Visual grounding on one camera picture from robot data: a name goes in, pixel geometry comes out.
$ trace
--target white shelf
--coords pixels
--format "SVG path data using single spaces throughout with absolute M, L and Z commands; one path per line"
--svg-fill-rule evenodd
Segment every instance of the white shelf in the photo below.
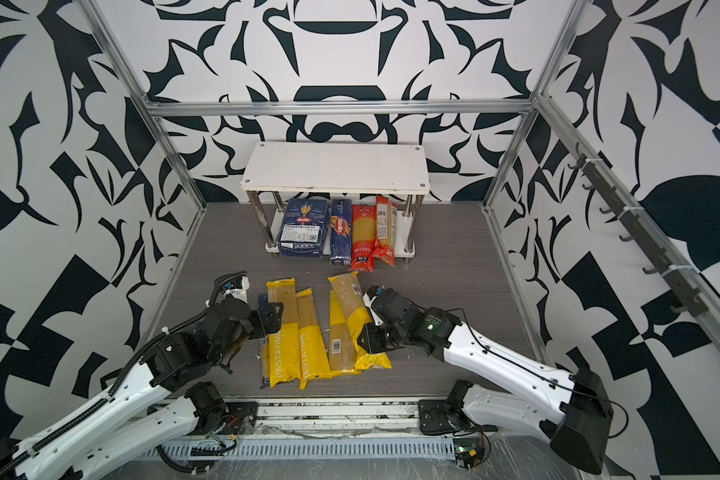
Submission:
M 410 254 L 405 253 L 405 244 L 408 242 L 408 232 L 411 229 L 411 222 L 413 221 L 413 215 L 409 217 L 403 216 L 402 211 L 402 205 L 399 205 L 401 207 L 400 210 L 398 210 L 398 226 L 397 226 L 397 233 L 394 237 L 394 257 L 395 258 L 413 258 L 413 256 L 416 254 L 416 244 L 414 242 L 413 251 Z M 280 233 L 280 226 L 282 225 L 282 218 L 285 214 L 283 212 L 275 211 L 275 217 L 272 218 L 272 225 L 270 226 L 270 231 L 272 232 L 272 238 L 275 239 L 275 242 L 277 242 L 277 236 Z M 327 222 L 327 236 L 326 236 L 326 244 L 323 245 L 322 248 L 322 254 L 323 255 L 330 255 L 331 254 L 331 225 L 330 222 Z M 266 248 L 266 251 L 268 251 L 270 254 L 278 254 L 280 252 L 280 248 L 278 245 L 275 245 L 273 248 L 269 248 L 266 244 L 264 244 L 264 248 Z
M 429 176 L 420 145 L 266 141 L 254 147 L 240 187 L 266 192 L 427 195 Z

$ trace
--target barcode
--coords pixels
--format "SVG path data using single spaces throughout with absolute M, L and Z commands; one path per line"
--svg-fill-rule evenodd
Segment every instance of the barcode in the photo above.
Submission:
M 320 235 L 317 225 L 283 225 L 280 241 L 315 243 Z

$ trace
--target shelf leg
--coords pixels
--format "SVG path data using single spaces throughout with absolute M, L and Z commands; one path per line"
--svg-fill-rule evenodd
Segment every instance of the shelf leg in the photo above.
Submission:
M 408 198 L 405 199 L 405 208 L 403 209 L 403 216 L 405 218 L 408 218 L 411 216 L 411 207 L 413 206 L 413 195 L 409 195 Z
M 256 214 L 256 219 L 259 221 L 259 226 L 262 228 L 264 240 L 266 240 L 266 244 L 269 248 L 273 248 L 275 246 L 275 239 L 272 238 L 272 232 L 269 231 L 269 222 L 266 219 L 262 202 L 259 200 L 259 192 L 248 191 L 247 193 L 248 199 L 251 201 L 251 206 L 253 207 L 253 213 Z
M 280 192 L 272 192 L 272 195 L 275 197 L 275 205 L 277 205 L 277 211 L 280 213 L 286 211 L 286 205 L 282 202 Z
M 413 208 L 413 219 L 411 220 L 411 229 L 408 232 L 408 242 L 405 244 L 405 253 L 410 254 L 413 252 L 413 236 L 414 227 L 416 226 L 416 219 L 418 218 L 418 211 L 422 208 L 422 202 L 424 201 L 423 195 L 416 195 L 416 205 Z

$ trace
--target wood grain surface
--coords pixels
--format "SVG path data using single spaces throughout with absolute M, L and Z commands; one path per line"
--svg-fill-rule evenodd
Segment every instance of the wood grain surface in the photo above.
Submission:
M 265 208 L 271 219 L 274 206 Z M 423 307 L 462 307 L 475 330 L 533 358 L 477 203 L 423 205 L 416 227 L 416 257 L 407 265 L 398 260 L 395 268 L 377 261 L 373 274 L 360 274 L 363 288 L 390 286 Z M 330 265 L 325 256 L 320 260 L 272 258 L 264 251 L 263 236 L 248 204 L 208 206 L 159 325 L 171 327 L 201 311 L 213 279 L 237 270 L 248 272 L 252 308 L 269 280 L 295 277 L 298 290 L 311 287 L 328 341 L 328 276 L 344 273 L 346 268 Z M 248 342 L 232 360 L 233 375 L 214 367 L 202 380 L 212 381 L 223 396 L 442 396 L 457 379 L 499 389 L 472 372 L 411 349 L 389 353 L 391 370 L 315 380 L 305 390 L 298 389 L 298 381 L 259 389 L 258 350 L 256 342 Z

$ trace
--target barilla box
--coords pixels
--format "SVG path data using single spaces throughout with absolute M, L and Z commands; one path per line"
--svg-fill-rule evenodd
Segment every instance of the barilla box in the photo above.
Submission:
M 352 200 L 331 201 L 331 265 L 352 264 Z
M 277 244 L 283 256 L 320 257 L 326 242 L 328 201 L 291 198 L 282 218 Z

